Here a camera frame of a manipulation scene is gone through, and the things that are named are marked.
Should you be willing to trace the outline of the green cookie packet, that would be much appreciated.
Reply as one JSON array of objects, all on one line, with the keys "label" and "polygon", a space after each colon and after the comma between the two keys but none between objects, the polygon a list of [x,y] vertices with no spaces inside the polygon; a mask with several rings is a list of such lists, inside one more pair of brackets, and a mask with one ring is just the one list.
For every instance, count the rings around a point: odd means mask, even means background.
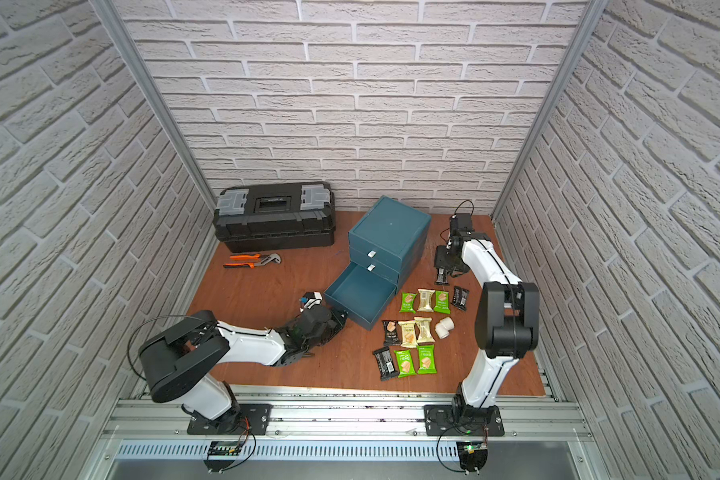
[{"label": "green cookie packet", "polygon": [[434,355],[434,345],[425,344],[417,346],[418,353],[418,375],[436,374],[436,361]]},{"label": "green cookie packet", "polygon": [[398,377],[404,378],[416,375],[413,356],[410,350],[398,350],[394,352],[398,366]]},{"label": "green cookie packet", "polygon": [[447,291],[438,291],[435,295],[435,305],[433,310],[437,313],[450,315],[449,293]]},{"label": "green cookie packet", "polygon": [[411,292],[403,292],[401,294],[400,313],[415,313],[414,302],[417,294]]}]

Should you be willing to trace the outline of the black cookie packet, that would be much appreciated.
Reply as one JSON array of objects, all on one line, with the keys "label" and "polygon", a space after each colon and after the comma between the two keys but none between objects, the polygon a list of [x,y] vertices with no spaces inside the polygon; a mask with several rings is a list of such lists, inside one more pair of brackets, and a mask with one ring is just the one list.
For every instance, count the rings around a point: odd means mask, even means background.
[{"label": "black cookie packet", "polygon": [[469,291],[465,288],[455,286],[453,291],[453,296],[451,299],[451,304],[461,310],[466,311],[467,310],[467,302],[469,297]]},{"label": "black cookie packet", "polygon": [[377,349],[373,351],[372,354],[379,369],[380,379],[382,381],[391,380],[399,376],[400,372],[395,367],[392,352],[388,346]]},{"label": "black cookie packet", "polygon": [[398,333],[398,323],[393,320],[383,320],[384,328],[384,345],[398,346],[402,344],[401,337]]}]

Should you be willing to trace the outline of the yellow cookie packet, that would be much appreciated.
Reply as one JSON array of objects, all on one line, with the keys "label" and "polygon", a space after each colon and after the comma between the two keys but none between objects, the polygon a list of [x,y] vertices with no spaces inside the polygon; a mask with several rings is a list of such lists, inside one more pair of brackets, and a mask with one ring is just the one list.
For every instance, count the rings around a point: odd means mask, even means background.
[{"label": "yellow cookie packet", "polygon": [[434,343],[435,340],[431,333],[431,318],[428,317],[415,317],[415,326],[417,328],[417,343],[418,344],[429,344]]},{"label": "yellow cookie packet", "polygon": [[416,321],[400,321],[401,346],[404,348],[416,348],[418,346],[416,334]]},{"label": "yellow cookie packet", "polygon": [[418,312],[433,312],[433,298],[435,291],[432,289],[418,290]]}]

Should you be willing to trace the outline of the teal drawer cabinet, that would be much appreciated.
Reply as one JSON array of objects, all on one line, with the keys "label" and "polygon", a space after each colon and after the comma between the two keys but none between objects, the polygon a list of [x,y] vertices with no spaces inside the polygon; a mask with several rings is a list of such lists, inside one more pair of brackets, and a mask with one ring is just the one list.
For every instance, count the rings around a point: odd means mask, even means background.
[{"label": "teal drawer cabinet", "polygon": [[400,290],[421,259],[431,216],[382,196],[349,231],[350,262]]}]

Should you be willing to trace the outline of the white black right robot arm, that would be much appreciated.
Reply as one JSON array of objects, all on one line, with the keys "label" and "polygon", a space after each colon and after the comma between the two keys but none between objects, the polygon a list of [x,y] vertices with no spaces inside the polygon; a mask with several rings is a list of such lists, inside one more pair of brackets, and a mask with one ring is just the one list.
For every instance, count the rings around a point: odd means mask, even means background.
[{"label": "white black right robot arm", "polygon": [[512,367],[535,350],[539,341],[540,292],[511,272],[487,234],[473,228],[472,215],[456,210],[449,236],[435,251],[437,285],[472,273],[481,288],[474,335],[478,346],[473,366],[452,403],[456,424],[497,418],[496,398]]}]

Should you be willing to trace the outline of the white pipe elbow fitting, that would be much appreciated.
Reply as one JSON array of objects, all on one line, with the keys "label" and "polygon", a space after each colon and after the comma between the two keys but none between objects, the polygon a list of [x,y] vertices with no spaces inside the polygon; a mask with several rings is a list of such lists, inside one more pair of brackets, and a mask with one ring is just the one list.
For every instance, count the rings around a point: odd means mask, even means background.
[{"label": "white pipe elbow fitting", "polygon": [[440,320],[435,326],[435,332],[440,339],[447,338],[451,331],[455,328],[455,324],[451,317],[445,317]]}]

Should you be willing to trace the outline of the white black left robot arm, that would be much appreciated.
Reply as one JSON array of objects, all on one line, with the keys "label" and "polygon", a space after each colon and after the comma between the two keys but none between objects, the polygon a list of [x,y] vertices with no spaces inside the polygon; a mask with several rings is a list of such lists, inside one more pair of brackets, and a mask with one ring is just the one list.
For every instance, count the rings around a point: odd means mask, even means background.
[{"label": "white black left robot arm", "polygon": [[202,310],[146,340],[138,350],[153,402],[179,404],[209,421],[237,416],[231,388],[211,376],[219,364],[291,365],[341,332],[347,314],[321,303],[304,306],[285,325],[257,330],[230,325]]}]

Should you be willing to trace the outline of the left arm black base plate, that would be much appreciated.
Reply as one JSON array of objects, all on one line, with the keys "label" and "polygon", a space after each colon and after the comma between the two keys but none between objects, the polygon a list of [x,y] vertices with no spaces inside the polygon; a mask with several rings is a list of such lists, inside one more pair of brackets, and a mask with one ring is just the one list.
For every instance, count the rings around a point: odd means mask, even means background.
[{"label": "left arm black base plate", "polygon": [[264,403],[244,403],[215,420],[209,420],[197,412],[190,415],[187,427],[189,435],[240,435],[249,431],[256,436],[265,435],[273,406]]}]

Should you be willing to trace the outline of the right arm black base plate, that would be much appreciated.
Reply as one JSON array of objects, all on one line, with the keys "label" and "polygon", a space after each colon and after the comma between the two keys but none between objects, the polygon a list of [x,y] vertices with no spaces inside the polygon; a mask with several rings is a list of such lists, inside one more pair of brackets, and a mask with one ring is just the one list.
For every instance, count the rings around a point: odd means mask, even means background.
[{"label": "right arm black base plate", "polygon": [[471,406],[456,407],[425,405],[423,407],[426,434],[503,437],[505,429],[497,406],[477,409]]}]

